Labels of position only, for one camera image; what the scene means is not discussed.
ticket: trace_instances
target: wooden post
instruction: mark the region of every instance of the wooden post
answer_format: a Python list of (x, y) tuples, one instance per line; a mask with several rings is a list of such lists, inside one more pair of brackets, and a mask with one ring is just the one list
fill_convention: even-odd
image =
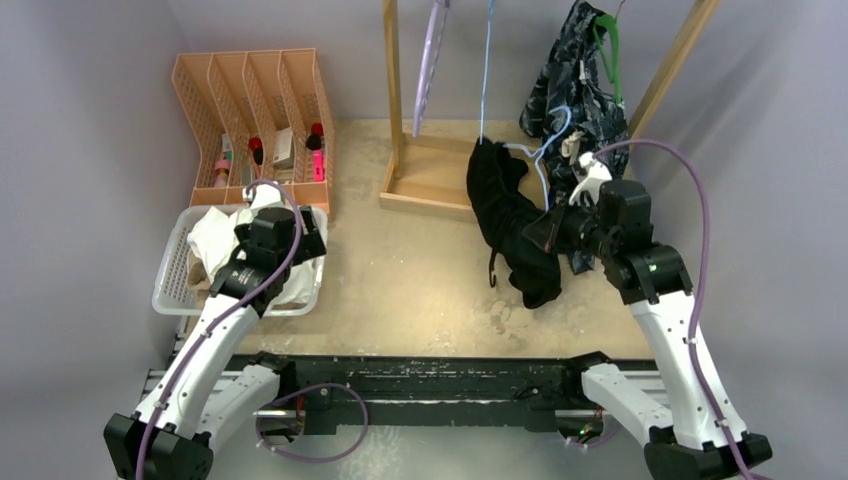
[(642, 97), (642, 101), (639, 102), (639, 106), (633, 112), (633, 117), (628, 126), (631, 138), (638, 138), (648, 127), (648, 123), (656, 113), (660, 102), (674, 82), (683, 62), (686, 61), (692, 47), (697, 43), (698, 37), (701, 36), (701, 32), (709, 23), (710, 17), (712, 17), (720, 1), (695, 0), (692, 9), (689, 10), (689, 15), (686, 16), (686, 21), (683, 22), (677, 36), (674, 37), (671, 49), (657, 69), (657, 73), (654, 74), (654, 79), (648, 86), (645, 96)]
[(400, 57), (397, 35), (397, 0), (383, 0), (386, 67), (389, 73), (389, 122), (392, 127), (392, 166), (395, 178), (403, 174), (403, 118), (400, 102)]

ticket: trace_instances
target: white plastic basket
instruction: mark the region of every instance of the white plastic basket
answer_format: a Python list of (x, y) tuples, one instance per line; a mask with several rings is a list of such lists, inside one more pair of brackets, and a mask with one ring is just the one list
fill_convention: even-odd
[[(183, 210), (177, 219), (177, 224), (168, 238), (168, 246), (162, 255), (162, 263), (159, 264), (159, 273), (156, 275), (156, 283), (153, 286), (153, 309), (162, 315), (200, 315), (195, 301), (194, 292), (186, 288), (185, 281), (188, 275), (188, 252), (190, 250), (186, 237), (194, 228), (194, 225), (209, 211), (208, 205), (189, 207)], [(234, 213), (239, 205), (216, 205), (215, 208), (227, 215)], [(313, 208), (315, 223), (321, 231), (324, 243), (327, 243), (327, 214), (320, 208)], [(312, 293), (306, 304), (294, 309), (272, 308), (265, 312), (265, 316), (272, 317), (296, 317), (306, 315), (318, 302), (318, 291), (321, 289), (321, 279), (324, 276), (324, 258), (315, 259), (315, 278), (312, 283)]]

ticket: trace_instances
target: wooden tabletop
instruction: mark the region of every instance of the wooden tabletop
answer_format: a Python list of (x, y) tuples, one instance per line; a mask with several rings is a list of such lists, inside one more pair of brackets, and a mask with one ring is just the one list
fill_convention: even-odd
[[(428, 120), (422, 132), (473, 139), (478, 128)], [(387, 120), (338, 121), (336, 132), (335, 218), (318, 305), (303, 317), (263, 318), (239, 353), (653, 357), (601, 271), (574, 276), (563, 260), (563, 293), (527, 310), (509, 282), (489, 287), (491, 250), (476, 224), (380, 208)], [(486, 133), (527, 142), (510, 122), (488, 122)], [(525, 182), (538, 182), (532, 173)], [(503, 257), (496, 272), (509, 275)]]

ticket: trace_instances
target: black cloth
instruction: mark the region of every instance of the black cloth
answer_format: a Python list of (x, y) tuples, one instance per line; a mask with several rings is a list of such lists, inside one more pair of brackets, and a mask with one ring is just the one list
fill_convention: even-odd
[[(585, 0), (574, 3), (519, 119), (524, 133), (547, 139), (562, 127), (566, 119), (563, 111), (548, 112), (561, 105), (571, 108), (568, 130), (552, 142), (543, 157), (551, 183), (551, 205), (557, 193), (564, 194), (567, 199), (577, 187), (577, 178), (560, 154), (562, 141), (575, 129), (583, 133), (580, 153), (595, 151), (628, 138), (623, 105), (616, 104), (615, 97), (602, 91), (598, 84), (599, 47), (594, 29), (595, 19), (603, 14)], [(597, 30), (603, 41), (606, 30), (602, 27), (597, 27)], [(601, 159), (613, 178), (624, 175), (627, 160), (627, 149), (618, 149)], [(594, 258), (588, 253), (574, 250), (560, 253), (566, 254), (574, 273), (594, 266)]]
[(557, 298), (562, 288), (556, 255), (543, 252), (521, 235), (544, 213), (518, 192), (528, 171), (527, 163), (512, 158), (502, 143), (484, 137), (468, 161), (466, 188), (483, 239), (492, 247), (490, 286), (496, 282), (495, 257), (501, 254), (512, 270), (509, 283), (523, 294), (524, 306), (537, 308)]

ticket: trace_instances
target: wall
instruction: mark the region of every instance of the wall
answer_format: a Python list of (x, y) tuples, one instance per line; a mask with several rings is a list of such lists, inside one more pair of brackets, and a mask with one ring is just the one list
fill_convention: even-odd
[[(194, 51), (315, 47), (334, 113), (388, 117), (380, 0), (169, 0)], [(619, 0), (592, 4), (615, 12)], [(451, 0), (427, 118), (479, 118), (487, 0)], [(500, 0), (495, 7), (486, 112), (514, 120), (571, 8), (570, 0)], [(398, 0), (403, 112), (411, 117), (430, 0)], [(689, 2), (622, 9), (624, 98), (635, 108), (689, 10)]]
[[(736, 407), (772, 440), (761, 471), (845, 478), (848, 60), (828, 0), (723, 2), (646, 136), (691, 155), (710, 195), (704, 333)], [(637, 150), (657, 236), (697, 271), (692, 181)]]
[(171, 348), (150, 295), (196, 168), (186, 50), (164, 0), (0, 6), (4, 478), (114, 475), (102, 428)]

